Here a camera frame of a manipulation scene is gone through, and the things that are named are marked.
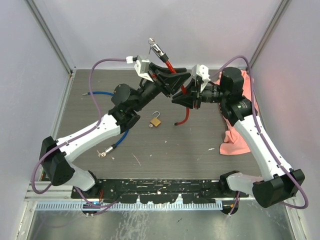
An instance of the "padlock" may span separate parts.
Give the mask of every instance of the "padlock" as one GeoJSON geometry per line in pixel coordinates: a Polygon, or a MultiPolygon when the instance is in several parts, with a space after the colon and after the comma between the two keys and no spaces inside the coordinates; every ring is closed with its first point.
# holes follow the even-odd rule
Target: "padlock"
{"type": "Polygon", "coordinates": [[[155,113],[158,113],[158,116],[151,119],[150,121],[151,124],[149,125],[150,128],[152,128],[153,126],[158,127],[161,123],[161,121],[158,119],[158,117],[160,116],[160,112],[155,111],[154,113],[152,113],[152,115],[155,113]]]}

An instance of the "pink towel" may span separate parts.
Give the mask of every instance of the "pink towel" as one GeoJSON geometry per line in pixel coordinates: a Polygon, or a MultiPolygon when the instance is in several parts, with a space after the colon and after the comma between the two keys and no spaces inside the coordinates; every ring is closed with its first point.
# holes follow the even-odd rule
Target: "pink towel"
{"type": "MultiPolygon", "coordinates": [[[[242,76],[244,78],[243,83],[243,95],[251,101],[251,90],[250,90],[250,77],[246,71],[241,71],[242,76]]],[[[220,84],[221,72],[219,75],[219,79],[215,82],[216,84],[220,84]]],[[[258,109],[257,101],[254,101],[255,108],[258,109]]],[[[250,149],[243,139],[243,137],[236,131],[236,129],[230,125],[230,122],[224,118],[226,121],[226,125],[228,130],[225,131],[225,138],[223,140],[224,143],[220,146],[220,154],[222,155],[238,155],[238,154],[246,154],[250,152],[250,149]]]]}

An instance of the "white vent strip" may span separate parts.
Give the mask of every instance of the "white vent strip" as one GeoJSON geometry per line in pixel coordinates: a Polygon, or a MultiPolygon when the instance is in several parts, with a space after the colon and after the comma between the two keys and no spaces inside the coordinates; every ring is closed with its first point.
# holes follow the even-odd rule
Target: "white vent strip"
{"type": "MultiPolygon", "coordinates": [[[[95,208],[83,208],[84,202],[38,202],[36,206],[37,211],[96,211],[95,208]]],[[[108,211],[132,211],[132,210],[142,210],[142,211],[183,211],[183,210],[222,210],[223,205],[221,200],[216,200],[215,203],[190,203],[183,204],[181,202],[174,203],[163,203],[163,204],[153,204],[147,203],[143,204],[137,203],[116,203],[108,209],[108,211]]]]}

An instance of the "red tube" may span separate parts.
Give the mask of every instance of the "red tube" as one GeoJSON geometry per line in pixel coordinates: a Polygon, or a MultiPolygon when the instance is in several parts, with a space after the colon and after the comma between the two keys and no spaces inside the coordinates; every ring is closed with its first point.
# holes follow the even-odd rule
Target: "red tube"
{"type": "MultiPolygon", "coordinates": [[[[174,69],[174,67],[171,65],[171,63],[169,61],[166,61],[165,65],[168,67],[168,69],[170,70],[170,72],[172,74],[176,74],[177,73],[176,70],[174,69]]],[[[187,90],[183,85],[181,86],[181,91],[182,91],[183,94],[187,94],[187,90]]],[[[186,121],[188,121],[189,114],[190,114],[190,109],[188,107],[186,107],[185,108],[185,118],[184,118],[184,120],[179,121],[179,122],[175,122],[174,125],[178,126],[178,125],[184,124],[186,121]]]]}

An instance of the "blue cable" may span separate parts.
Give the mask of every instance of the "blue cable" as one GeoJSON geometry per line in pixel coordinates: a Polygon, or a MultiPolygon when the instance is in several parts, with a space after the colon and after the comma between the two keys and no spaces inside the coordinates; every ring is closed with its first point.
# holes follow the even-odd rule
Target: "blue cable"
{"type": "MultiPolygon", "coordinates": [[[[93,91],[93,94],[104,94],[104,95],[109,95],[109,96],[113,96],[114,94],[112,92],[108,92],[108,91],[93,91]]],[[[122,143],[122,141],[126,138],[127,134],[128,134],[129,130],[125,131],[123,136],[115,143],[115,146],[117,147],[120,143],[122,143]]]]}

